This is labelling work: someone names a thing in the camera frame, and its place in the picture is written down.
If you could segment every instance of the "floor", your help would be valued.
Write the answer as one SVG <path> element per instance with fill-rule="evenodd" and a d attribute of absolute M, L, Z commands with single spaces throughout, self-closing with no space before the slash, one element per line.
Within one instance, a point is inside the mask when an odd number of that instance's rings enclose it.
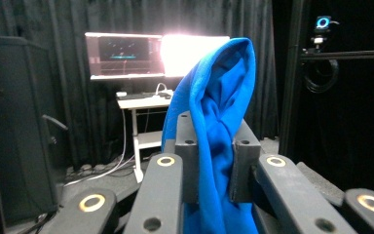
<path fill-rule="evenodd" d="M 276 137 L 275 139 L 264 138 L 260 140 L 262 150 L 266 154 L 277 154 L 279 150 L 279 139 Z M 145 172 L 148 166 L 148 162 L 142 163 L 142 168 Z M 117 194 L 117 197 L 126 196 L 128 191 L 134 190 L 138 187 L 138 184 L 135 180 L 135 175 L 131 172 L 132 168 L 127 167 L 125 169 L 119 170 L 118 172 L 107 175 L 102 178 L 94 179 L 94 180 L 87 180 L 82 181 L 76 184 L 72 184 L 69 186 L 64 187 L 62 191 L 62 198 L 60 201 L 60 206 L 64 207 L 68 201 L 70 201 L 73 197 L 80 194 L 81 192 L 89 189 L 89 188 L 105 188 L 111 191 L 114 191 Z M 54 219 L 49 221 L 41 230 L 41 234 L 48 234 L 52 233 L 52 227 L 56 222 L 56 218 L 59 215 L 56 215 Z M 25 222 L 11 228 L 7 229 L 7 233 L 9 234 L 17 234 L 25 228 L 29 228 L 34 224 L 33 221 Z M 71 223 L 71 225 L 79 225 L 80 223 Z"/>

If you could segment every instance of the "cable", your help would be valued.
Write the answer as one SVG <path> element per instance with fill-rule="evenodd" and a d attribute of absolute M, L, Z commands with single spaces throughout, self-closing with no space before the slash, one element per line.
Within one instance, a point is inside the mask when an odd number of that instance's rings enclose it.
<path fill-rule="evenodd" d="M 123 162 L 124 156 L 126 155 L 126 149 L 127 149 L 126 115 L 124 113 L 124 110 L 121 110 L 121 111 L 123 113 L 123 124 L 124 124 L 124 128 L 123 128 L 124 129 L 123 130 L 123 132 L 124 132 L 124 146 L 123 146 L 123 153 L 121 154 L 120 162 L 118 162 L 117 165 L 114 168 L 110 169 L 109 171 L 107 171 L 105 173 L 102 173 L 102 174 L 96 175 L 96 176 L 87 176 L 87 177 L 83 177 L 83 178 L 80 178 L 80 179 L 77 179 L 77 180 L 74 180 L 74 181 L 70 181 L 70 182 L 66 183 L 65 185 L 63 185 L 64 187 L 75 184 L 75 183 L 79 183 L 79 182 L 82 182 L 82 181 L 92 180 L 92 179 L 100 178 L 100 177 L 103 177 L 103 176 L 107 176 L 107 175 L 117 171 L 118 169 L 124 167 L 125 164 L 133 158 L 133 155 L 132 155 L 132 157 L 129 158 L 129 160 L 127 162 L 125 162 L 123 165 L 121 165 L 121 162 Z"/>
<path fill-rule="evenodd" d="M 64 131 L 68 131 L 68 127 L 66 127 L 64 124 L 62 124 L 61 122 L 59 122 L 58 119 L 56 119 L 56 118 L 54 118 L 54 117 L 51 117 L 51 116 L 49 116 L 49 115 L 46 115 L 46 114 L 44 114 L 44 115 L 42 116 L 42 118 L 43 118 L 43 119 L 46 119 L 46 120 L 48 120 L 48 121 L 53 122 L 53 124 L 55 124 L 56 126 L 60 127 L 62 130 L 64 130 Z"/>
<path fill-rule="evenodd" d="M 338 26 L 333 27 L 332 32 L 331 32 L 331 36 L 323 43 L 323 46 L 320 49 L 322 52 L 324 51 L 324 49 L 327 48 L 328 45 L 332 44 L 331 42 L 335 39 L 336 35 L 338 34 L 338 31 L 341 30 L 340 29 L 340 27 L 341 27 L 340 22 L 332 20 L 330 23 L 337 24 Z"/>
<path fill-rule="evenodd" d="M 318 75 L 323 76 L 323 77 L 331 76 L 330 80 L 327 83 L 325 83 L 324 85 L 318 85 L 309 78 L 309 64 L 307 64 L 307 67 L 306 67 L 307 70 L 305 71 L 304 78 L 305 78 L 306 88 L 310 92 L 312 92 L 314 94 L 322 94 L 322 93 L 328 91 L 330 88 L 332 88 L 336 84 L 336 82 L 338 81 L 338 77 L 339 77 L 339 63 L 338 63 L 338 60 L 330 59 L 329 63 L 330 63 L 330 67 L 332 69 L 331 74 L 323 74 L 316 67 L 316 73 Z"/>
<path fill-rule="evenodd" d="M 39 220 L 33 226 L 21 230 L 18 234 L 28 234 L 28 233 L 31 233 L 34 230 L 37 230 L 37 232 L 39 233 L 39 231 L 41 231 L 41 229 L 45 225 L 45 223 L 47 223 L 48 221 L 50 221 L 51 219 L 53 219 L 55 215 L 56 215 L 56 212 L 53 212 L 53 213 L 50 213 L 50 214 L 46 214 L 44 218 L 42 218 L 41 220 Z"/>
<path fill-rule="evenodd" d="M 150 119 L 150 109 L 147 109 L 147 120 L 145 121 L 144 133 L 147 133 L 148 120 Z"/>
<path fill-rule="evenodd" d="M 167 90 L 167 86 L 166 86 L 166 84 L 164 84 L 164 83 L 159 83 L 159 84 L 157 85 L 157 88 L 156 88 L 156 96 L 159 94 L 160 86 L 163 86 L 163 87 L 164 87 L 164 91 Z"/>
<path fill-rule="evenodd" d="M 129 176 L 131 174 L 133 174 L 134 170 L 130 170 L 129 173 L 126 173 L 124 175 L 108 175 L 108 176 L 111 176 L 111 177 L 124 177 L 124 176 Z"/>
<path fill-rule="evenodd" d="M 131 161 L 134 158 L 134 155 L 132 155 L 129 158 L 129 160 L 127 160 L 125 163 L 123 163 L 123 165 L 120 165 L 121 162 L 123 161 L 123 158 L 124 158 L 124 156 L 121 157 L 120 162 L 114 168 L 112 168 L 111 170 L 109 170 L 109 171 L 107 171 L 107 172 L 105 172 L 103 174 L 95 175 L 95 176 L 88 176 L 88 177 L 80 178 L 80 179 L 77 179 L 77 180 L 74 180 L 74 181 L 70 181 L 70 182 L 66 183 L 65 185 L 63 185 L 63 186 L 67 187 L 69 185 L 76 184 L 76 183 L 79 183 L 79 182 L 82 182 L 82 181 L 93 180 L 93 179 L 96 179 L 96 178 L 101 178 L 101 177 L 110 175 L 110 174 L 114 173 L 115 171 L 123 168 L 129 161 Z"/>

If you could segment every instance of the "black speaker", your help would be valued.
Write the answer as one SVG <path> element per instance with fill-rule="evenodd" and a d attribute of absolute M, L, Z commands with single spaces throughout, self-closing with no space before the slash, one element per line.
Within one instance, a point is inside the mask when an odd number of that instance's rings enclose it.
<path fill-rule="evenodd" d="M 0 200 L 7 224 L 56 211 L 69 152 L 46 50 L 0 37 Z"/>

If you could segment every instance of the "blue towel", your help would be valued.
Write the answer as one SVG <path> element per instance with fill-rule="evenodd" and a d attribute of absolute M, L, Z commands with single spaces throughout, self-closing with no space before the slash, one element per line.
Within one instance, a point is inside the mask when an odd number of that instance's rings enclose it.
<path fill-rule="evenodd" d="M 257 233 L 251 204 L 229 200 L 232 141 L 255 85 L 251 41 L 230 40 L 186 75 L 174 92 L 163 128 L 163 144 L 174 139 L 177 116 L 190 110 L 199 146 L 199 205 L 186 205 L 184 233 Z"/>

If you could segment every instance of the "standing desk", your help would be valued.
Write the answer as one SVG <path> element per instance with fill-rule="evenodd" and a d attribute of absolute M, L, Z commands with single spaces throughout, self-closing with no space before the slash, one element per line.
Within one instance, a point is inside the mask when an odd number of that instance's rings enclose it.
<path fill-rule="evenodd" d="M 134 147 L 135 157 L 135 168 L 134 174 L 137 182 L 141 182 L 144 174 L 141 170 L 141 159 L 139 150 L 144 148 L 152 148 L 161 145 L 162 131 L 149 132 L 149 133 L 138 133 L 138 127 L 136 122 L 138 109 L 150 109 L 169 106 L 171 99 L 165 99 L 164 97 L 148 97 L 141 99 L 126 99 L 118 100 L 118 105 L 121 109 L 127 109 L 131 111 L 132 118 L 132 140 Z"/>

